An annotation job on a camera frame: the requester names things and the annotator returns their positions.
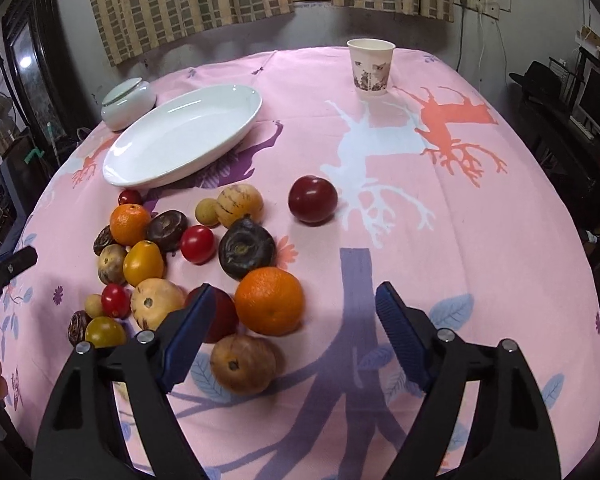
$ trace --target small round fruit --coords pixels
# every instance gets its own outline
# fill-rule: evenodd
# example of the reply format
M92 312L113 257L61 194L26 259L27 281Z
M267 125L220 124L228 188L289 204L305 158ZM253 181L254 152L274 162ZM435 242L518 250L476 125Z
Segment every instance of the small round fruit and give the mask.
M109 283L102 291L102 311L105 316L125 319L131 313L131 302L125 287Z
M216 253L216 237L203 225L194 225L184 231L180 239L180 252L192 264L208 262Z
M233 184L220 193L216 214L226 228L245 215L251 215L254 222L260 222L264 214L264 200L251 184Z
M123 204L111 213L109 228L117 243L132 247L144 240L144 231L150 221L151 215L141 205Z
M122 267L125 263L126 249L113 244L105 247L98 257L98 277L105 285L125 283L125 273Z
M118 205L139 204L142 205L142 195L135 189L125 189L118 196Z
M110 317L102 316L93 319L84 334L84 340L96 348L119 346L126 343L125 329Z
M218 246L220 266L234 280L243 279L253 269L272 266L275 258L276 241L249 215L234 222Z
M282 336L295 330L304 314L298 279L277 267L252 270L238 284L235 310L242 324L258 334Z
M91 319L105 315L102 310L102 299L99 294L90 294L87 296L87 299L84 300L84 311Z
M189 293L185 301L186 305L195 298L199 289L200 287L194 288ZM206 333L205 343L217 343L223 337L235 334L238 330L238 324L240 323L238 314L235 311L234 300L231 299L231 296L219 288L213 287L213 290L216 297L216 317Z
M216 381L236 395L256 395L267 389L276 376L276 356L262 338L230 335L211 351L211 373Z
M91 322L91 317L84 310L79 310L71 316L71 323L67 330L67 337L72 346L84 341L84 333L87 330L87 325Z
M144 330L157 330L170 312L185 306L184 292L167 280L144 280L131 294L131 311Z
M317 224L336 211L338 192L328 180L313 175L302 176L289 191L288 205L299 221Z
M160 247L163 253L178 250L178 243L189 220L180 211L165 211L155 217L146 228L146 239Z
M196 220L206 227L216 227L220 222L216 213L215 198L203 198L196 206Z
M122 269L131 286L138 286L149 278L161 278L164 275L164 260L160 248L147 240L138 242L126 254Z
M96 256L100 256L100 254L102 253L102 250L106 246L114 244L114 243L116 243L116 241L113 239L113 236L111 235L111 229L109 228L109 226L106 226L102 231L100 231L100 234L94 241L93 252L96 253Z

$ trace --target power cord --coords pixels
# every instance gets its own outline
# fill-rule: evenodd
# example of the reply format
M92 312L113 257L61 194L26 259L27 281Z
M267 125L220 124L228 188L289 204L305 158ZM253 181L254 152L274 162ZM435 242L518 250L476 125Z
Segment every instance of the power cord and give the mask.
M480 61L478 61L478 92L482 93L482 58L484 57L484 47L486 42L484 41L484 27L482 25L482 13L478 11L478 21L480 22L480 35L482 37L482 51L480 53Z
M458 65L456 66L456 72L460 70L460 63L462 62L462 40L464 40L464 14L466 12L466 0L460 0L462 5L462 18L460 19L460 53L458 54Z

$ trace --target tangerine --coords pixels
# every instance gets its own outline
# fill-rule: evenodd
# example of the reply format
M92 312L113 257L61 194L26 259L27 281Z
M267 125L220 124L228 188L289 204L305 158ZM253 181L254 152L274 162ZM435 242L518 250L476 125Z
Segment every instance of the tangerine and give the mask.
M111 213L109 228L117 243L133 247L144 240L144 232L149 222L151 215L144 207L138 204L123 204Z
M277 267L261 267L247 274L235 291L234 303L242 324L262 335L292 332L304 313L302 285Z

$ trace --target cherry tomato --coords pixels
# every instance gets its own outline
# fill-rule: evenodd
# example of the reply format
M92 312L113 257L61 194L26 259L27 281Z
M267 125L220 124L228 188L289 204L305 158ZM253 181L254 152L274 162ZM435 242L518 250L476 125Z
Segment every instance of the cherry tomato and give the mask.
M336 211L338 192L328 180L313 175L302 176L289 191L288 205L299 221L317 224Z
M194 225L182 234L180 252L192 264L201 265L216 252L216 237L208 227Z
M125 319L131 313L131 299L122 285L109 283L102 291L100 301L105 316Z
M135 189L125 189L118 196L118 205L139 204L142 205L142 195Z

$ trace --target red tomato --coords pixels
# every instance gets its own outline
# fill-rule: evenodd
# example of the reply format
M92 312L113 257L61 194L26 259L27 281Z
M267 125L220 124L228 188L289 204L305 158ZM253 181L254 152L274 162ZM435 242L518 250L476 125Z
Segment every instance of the red tomato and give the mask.
M102 291L100 302L106 316L125 319L131 313L131 299L122 285L109 283Z
M192 264L201 265L215 254L216 237L208 227L194 225L183 232L180 252Z
M142 195L135 189L125 189L118 196L118 205L139 204L142 205Z

